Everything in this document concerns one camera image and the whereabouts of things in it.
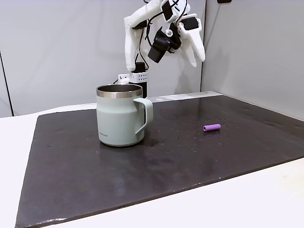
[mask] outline dark table mat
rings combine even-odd
[[[217,123],[220,132],[203,131]],[[261,107],[205,97],[154,103],[144,140],[113,148],[99,142],[96,110],[42,115],[16,227],[79,219],[302,158],[303,129]]]

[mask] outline white wall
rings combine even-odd
[[[8,116],[11,116],[10,103],[0,61],[0,118]]]
[[[211,33],[218,7],[207,0],[202,90],[304,119],[304,1],[232,0]]]
[[[204,19],[205,0],[190,4]],[[124,17],[143,5],[142,0],[0,0],[0,48],[14,113],[95,102],[97,86],[127,73]],[[148,96],[200,90],[201,64],[192,68],[181,55],[164,58],[149,73]]]

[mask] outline mint green mug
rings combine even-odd
[[[99,140],[117,147],[139,143],[144,137],[144,129],[153,121],[153,104],[143,99],[143,88],[113,84],[98,87],[96,93]]]

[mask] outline purple foam block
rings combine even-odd
[[[204,126],[204,131],[205,132],[217,131],[220,128],[221,128],[220,124],[206,125]]]

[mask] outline white table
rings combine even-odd
[[[154,102],[220,95],[202,92],[150,98]],[[37,117],[94,109],[72,105],[0,118],[0,227],[14,227]],[[304,159],[104,214],[54,225],[56,228],[132,227],[304,227]]]

